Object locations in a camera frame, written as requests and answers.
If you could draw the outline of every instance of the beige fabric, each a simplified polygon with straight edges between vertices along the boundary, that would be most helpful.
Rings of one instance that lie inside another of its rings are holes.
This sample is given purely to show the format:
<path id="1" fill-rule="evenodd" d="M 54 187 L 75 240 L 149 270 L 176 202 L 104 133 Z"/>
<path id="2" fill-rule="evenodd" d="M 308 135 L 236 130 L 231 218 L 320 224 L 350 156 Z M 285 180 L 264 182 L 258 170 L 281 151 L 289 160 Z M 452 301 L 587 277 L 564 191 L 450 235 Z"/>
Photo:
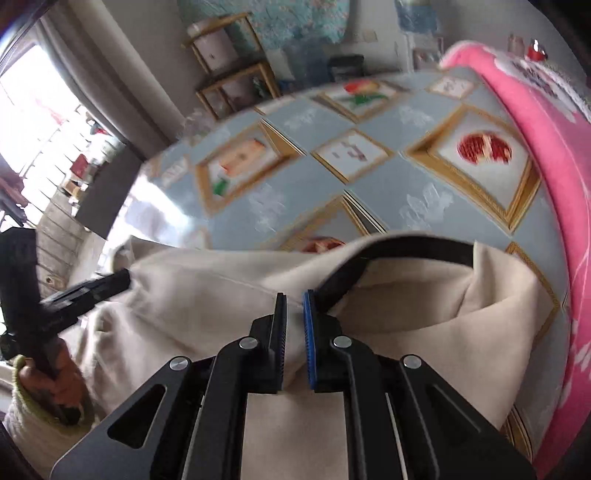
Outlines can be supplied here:
<path id="1" fill-rule="evenodd" d="M 134 283 L 93 315 L 77 361 L 97 407 L 109 413 L 170 358 L 215 355 L 288 296 L 285 392 L 250 395 L 243 479 L 346 479 L 340 394 L 307 389 L 301 295 L 368 237 L 323 255 L 220 252 L 132 244 Z M 141 258 L 140 251 L 152 252 Z M 476 244 L 474 268 L 380 260 L 335 307 L 346 333 L 393 358 L 422 356 L 500 427 L 527 366 L 539 294 L 523 263 Z"/>

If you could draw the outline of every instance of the human hand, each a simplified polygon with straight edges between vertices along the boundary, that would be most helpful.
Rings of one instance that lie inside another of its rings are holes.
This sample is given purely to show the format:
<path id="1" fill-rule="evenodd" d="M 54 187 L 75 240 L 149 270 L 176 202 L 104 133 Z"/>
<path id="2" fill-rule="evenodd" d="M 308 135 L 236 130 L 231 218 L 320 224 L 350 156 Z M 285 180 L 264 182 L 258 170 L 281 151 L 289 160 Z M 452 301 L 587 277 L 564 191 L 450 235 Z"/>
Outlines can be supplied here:
<path id="1" fill-rule="evenodd" d="M 26 366 L 19 371 L 18 379 L 34 398 L 38 398 L 40 391 L 45 390 L 51 394 L 56 404 L 77 407 L 86 394 L 86 385 L 80 370 L 70 357 L 66 343 L 62 339 L 59 339 L 59 342 L 59 353 L 55 365 L 59 373 L 55 380 L 37 370 L 31 358 L 25 360 Z"/>

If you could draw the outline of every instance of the pink blanket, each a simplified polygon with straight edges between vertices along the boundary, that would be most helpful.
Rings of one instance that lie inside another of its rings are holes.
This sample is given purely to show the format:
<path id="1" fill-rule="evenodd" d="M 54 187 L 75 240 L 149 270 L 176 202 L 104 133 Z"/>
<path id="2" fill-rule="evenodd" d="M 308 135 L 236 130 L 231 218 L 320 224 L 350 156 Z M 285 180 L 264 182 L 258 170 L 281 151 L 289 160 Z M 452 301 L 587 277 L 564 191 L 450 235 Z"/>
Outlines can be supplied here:
<path id="1" fill-rule="evenodd" d="M 557 87 L 545 67 L 478 43 L 456 44 L 441 66 L 473 68 L 503 101 L 538 161 L 563 234 L 571 287 L 571 348 L 560 404 L 534 460 L 538 477 L 543 478 L 570 446 L 591 410 L 587 369 L 591 359 L 587 186 L 591 185 L 591 124 L 587 119 L 591 115 L 567 94 L 568 84 Z"/>

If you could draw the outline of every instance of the black metal bracket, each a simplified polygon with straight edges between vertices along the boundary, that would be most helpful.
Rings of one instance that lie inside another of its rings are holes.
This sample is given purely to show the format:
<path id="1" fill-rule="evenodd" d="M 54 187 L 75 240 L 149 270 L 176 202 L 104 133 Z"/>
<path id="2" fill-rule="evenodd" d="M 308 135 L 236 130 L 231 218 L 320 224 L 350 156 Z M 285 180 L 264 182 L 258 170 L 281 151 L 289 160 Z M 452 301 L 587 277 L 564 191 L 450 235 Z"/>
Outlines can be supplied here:
<path id="1" fill-rule="evenodd" d="M 173 358 L 54 467 L 53 480 L 239 479 L 249 393 L 281 389 L 287 300 L 217 356 Z"/>
<path id="2" fill-rule="evenodd" d="M 350 480 L 536 478 L 526 458 L 420 357 L 375 355 L 316 310 L 313 291 L 304 305 L 310 386 L 343 392 Z"/>

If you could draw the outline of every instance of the metal screw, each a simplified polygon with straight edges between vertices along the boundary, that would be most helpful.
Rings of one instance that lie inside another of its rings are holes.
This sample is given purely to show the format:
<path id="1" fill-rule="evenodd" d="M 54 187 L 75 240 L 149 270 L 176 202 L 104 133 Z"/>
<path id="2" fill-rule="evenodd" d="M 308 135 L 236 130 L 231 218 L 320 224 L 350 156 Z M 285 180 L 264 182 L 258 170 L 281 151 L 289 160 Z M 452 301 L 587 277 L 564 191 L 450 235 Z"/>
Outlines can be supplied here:
<path id="1" fill-rule="evenodd" d="M 418 368 L 423 364 L 423 362 L 421 362 L 421 359 L 419 357 L 417 357 L 416 355 L 405 356 L 402 363 L 404 364 L 404 366 L 406 368 L 412 368 L 412 369 Z"/>
<path id="2" fill-rule="evenodd" d="M 353 344 L 353 341 L 345 335 L 335 337 L 333 345 L 337 348 L 349 348 Z"/>
<path id="3" fill-rule="evenodd" d="M 244 337 L 240 340 L 240 348 L 244 348 L 244 350 L 252 350 L 258 346 L 258 340 L 253 337 Z"/>
<path id="4" fill-rule="evenodd" d="M 179 370 L 184 370 L 189 366 L 189 360 L 187 360 L 183 356 L 176 356 L 170 361 L 168 366 L 171 370 L 175 370 L 178 372 Z"/>

